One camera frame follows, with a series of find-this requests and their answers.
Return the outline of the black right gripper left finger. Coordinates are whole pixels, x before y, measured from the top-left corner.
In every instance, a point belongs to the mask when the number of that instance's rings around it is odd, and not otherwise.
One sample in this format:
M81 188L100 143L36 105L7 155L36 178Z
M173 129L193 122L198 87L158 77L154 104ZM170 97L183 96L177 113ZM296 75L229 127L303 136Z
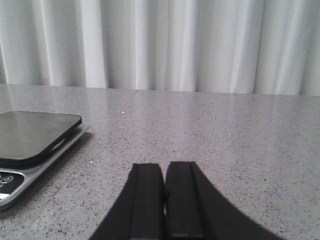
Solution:
M91 240L163 240L164 180L155 163L133 164L112 208Z

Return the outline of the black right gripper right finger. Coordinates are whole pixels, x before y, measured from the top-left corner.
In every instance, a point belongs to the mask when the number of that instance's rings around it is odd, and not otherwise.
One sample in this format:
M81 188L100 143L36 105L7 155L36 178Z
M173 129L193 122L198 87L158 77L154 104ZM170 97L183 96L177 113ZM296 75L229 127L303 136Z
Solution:
M278 240L232 205L198 165L173 161L165 179L169 240Z

